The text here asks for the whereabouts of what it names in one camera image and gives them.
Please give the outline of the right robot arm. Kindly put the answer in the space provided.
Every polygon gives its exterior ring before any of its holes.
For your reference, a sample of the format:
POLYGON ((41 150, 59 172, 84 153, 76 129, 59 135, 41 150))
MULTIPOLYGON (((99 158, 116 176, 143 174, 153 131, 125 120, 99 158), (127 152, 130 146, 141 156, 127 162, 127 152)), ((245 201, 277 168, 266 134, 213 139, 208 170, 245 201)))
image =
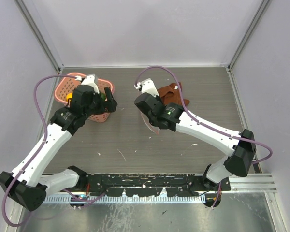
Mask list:
POLYGON ((149 124, 162 130, 184 133, 202 140, 225 154, 225 157, 206 167, 202 184, 207 190, 214 190, 219 183, 231 176, 246 177, 248 175, 256 146, 253 132, 245 129, 242 132, 232 131, 231 135, 222 135, 223 130, 213 124, 199 120, 194 114, 185 112, 181 105, 170 103, 164 105, 158 97, 143 93, 134 101, 135 106, 148 118, 149 124))

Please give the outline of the clear zip top bag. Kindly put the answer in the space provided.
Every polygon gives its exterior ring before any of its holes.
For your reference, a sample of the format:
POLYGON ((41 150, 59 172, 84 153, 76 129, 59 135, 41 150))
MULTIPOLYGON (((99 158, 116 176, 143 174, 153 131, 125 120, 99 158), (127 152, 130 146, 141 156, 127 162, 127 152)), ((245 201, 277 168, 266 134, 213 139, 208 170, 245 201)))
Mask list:
POLYGON ((142 120, 143 122, 145 123, 145 125, 153 132, 155 133, 156 135, 159 134, 160 132, 160 128, 159 127, 156 127, 156 126, 153 126, 150 124, 149 122, 149 119, 146 117, 145 114, 141 113, 141 117, 142 117, 142 120))

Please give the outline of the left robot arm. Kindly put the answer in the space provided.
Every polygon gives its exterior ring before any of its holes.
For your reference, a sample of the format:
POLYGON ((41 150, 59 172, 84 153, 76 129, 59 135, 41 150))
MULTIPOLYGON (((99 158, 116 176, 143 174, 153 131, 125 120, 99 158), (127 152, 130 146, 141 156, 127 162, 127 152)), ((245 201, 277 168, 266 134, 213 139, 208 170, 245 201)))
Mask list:
POLYGON ((49 177, 42 174, 59 149, 89 117, 112 113, 116 107, 109 87, 101 94, 90 85, 78 85, 70 103, 55 111, 46 128, 47 133, 27 157, 12 172, 0 174, 0 185, 7 196, 32 212, 49 195, 69 188, 83 191, 87 187, 87 174, 75 166, 49 177))

